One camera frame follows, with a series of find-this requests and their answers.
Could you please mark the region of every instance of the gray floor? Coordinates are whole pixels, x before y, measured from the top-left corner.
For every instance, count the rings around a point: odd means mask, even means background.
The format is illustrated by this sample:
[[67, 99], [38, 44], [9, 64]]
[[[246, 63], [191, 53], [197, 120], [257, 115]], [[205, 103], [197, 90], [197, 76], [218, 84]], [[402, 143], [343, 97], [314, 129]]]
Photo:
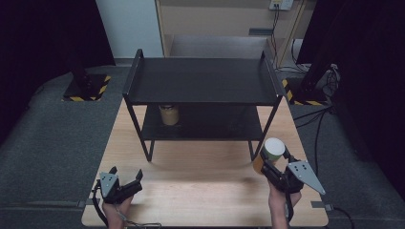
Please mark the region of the gray floor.
[[[263, 38], [182, 36], [176, 37], [172, 54], [258, 58], [265, 47]], [[285, 65], [294, 66], [290, 59]], [[80, 221], [83, 209], [75, 205], [92, 189], [129, 68], [88, 71], [112, 76], [100, 101], [61, 101], [72, 80], [70, 74], [61, 75], [38, 89], [30, 109], [0, 147], [0, 228], [85, 228]], [[304, 74], [277, 72], [277, 76], [281, 80]], [[323, 108], [290, 106], [293, 117]], [[298, 128], [312, 167], [318, 121]], [[355, 155], [336, 114], [326, 113], [322, 119], [317, 154], [325, 203], [348, 212], [355, 228], [405, 228], [404, 201], [374, 162]], [[351, 228], [343, 213], [331, 211], [328, 216], [329, 228]]]

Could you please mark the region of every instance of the shelf top tier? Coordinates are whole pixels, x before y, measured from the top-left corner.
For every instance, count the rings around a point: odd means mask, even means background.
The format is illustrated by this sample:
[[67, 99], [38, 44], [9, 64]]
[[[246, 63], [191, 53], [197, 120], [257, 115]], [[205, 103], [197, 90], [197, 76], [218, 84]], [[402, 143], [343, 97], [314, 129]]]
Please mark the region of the shelf top tier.
[[265, 53], [260, 59], [144, 58], [138, 50], [123, 96], [132, 105], [272, 106], [279, 94], [275, 79]]

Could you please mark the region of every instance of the stand base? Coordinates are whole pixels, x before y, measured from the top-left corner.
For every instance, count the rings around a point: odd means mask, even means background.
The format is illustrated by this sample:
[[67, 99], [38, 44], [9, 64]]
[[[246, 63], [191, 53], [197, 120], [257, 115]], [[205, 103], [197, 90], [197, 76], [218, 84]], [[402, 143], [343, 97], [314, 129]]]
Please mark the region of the stand base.
[[75, 79], [72, 80], [66, 92], [63, 94], [64, 101], [97, 101], [99, 100], [110, 82], [111, 76], [106, 74], [89, 74], [93, 88], [84, 94], [77, 86]]
[[301, 90], [302, 81], [302, 78], [287, 78], [283, 80], [289, 104], [328, 105], [328, 100], [322, 90], [315, 89], [312, 92], [303, 92]]

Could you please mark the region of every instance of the yellow and black hazard tape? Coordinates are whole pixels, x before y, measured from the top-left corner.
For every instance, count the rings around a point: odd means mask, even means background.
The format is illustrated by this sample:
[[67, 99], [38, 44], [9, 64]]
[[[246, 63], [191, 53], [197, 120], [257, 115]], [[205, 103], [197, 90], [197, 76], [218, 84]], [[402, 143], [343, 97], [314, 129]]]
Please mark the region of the yellow and black hazard tape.
[[292, 94], [292, 91], [291, 91], [291, 88], [289, 87], [288, 82], [285, 79], [283, 79], [283, 87], [286, 90], [287, 99], [288, 99], [289, 104], [292, 104], [292, 105], [312, 105], [312, 106], [328, 105], [328, 103], [324, 102], [324, 101], [310, 101], [310, 100], [301, 101], [301, 100], [296, 100], [294, 98], [294, 95]]
[[101, 85], [98, 94], [94, 94], [93, 96], [65, 96], [63, 97], [63, 101], [73, 101], [73, 102], [81, 102], [81, 101], [98, 101], [102, 95], [104, 94], [105, 90], [107, 89], [107, 85], [110, 82], [111, 76], [106, 75], [104, 78], [104, 82]]

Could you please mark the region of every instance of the black equipment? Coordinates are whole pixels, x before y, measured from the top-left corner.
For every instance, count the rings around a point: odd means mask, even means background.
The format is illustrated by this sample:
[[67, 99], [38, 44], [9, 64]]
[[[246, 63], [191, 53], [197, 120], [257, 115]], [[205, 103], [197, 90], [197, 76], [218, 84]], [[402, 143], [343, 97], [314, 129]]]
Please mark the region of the black equipment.
[[93, 192], [93, 205], [96, 208], [98, 216], [103, 220], [104, 224], [108, 227], [108, 221], [105, 218], [104, 214], [98, 207], [96, 200], [97, 189], [101, 190], [102, 198], [105, 203], [109, 204], [121, 204], [125, 199], [133, 196], [140, 190], [142, 190], [142, 185], [140, 181], [143, 178], [142, 170], [138, 171], [136, 179], [124, 186], [119, 186], [119, 179], [117, 175], [117, 167], [114, 166], [109, 173], [100, 173], [100, 179], [96, 181], [96, 186]]
[[307, 184], [322, 195], [326, 194], [309, 163], [307, 161], [296, 159], [289, 153], [287, 147], [283, 153], [283, 157], [288, 159], [288, 165], [283, 173], [273, 165], [272, 161], [268, 159], [263, 151], [261, 151], [260, 156], [264, 162], [261, 172], [277, 190], [286, 194], [288, 210], [286, 218], [288, 218], [288, 221], [291, 221], [292, 216], [294, 215], [290, 194], [300, 192], [304, 187], [304, 184]]

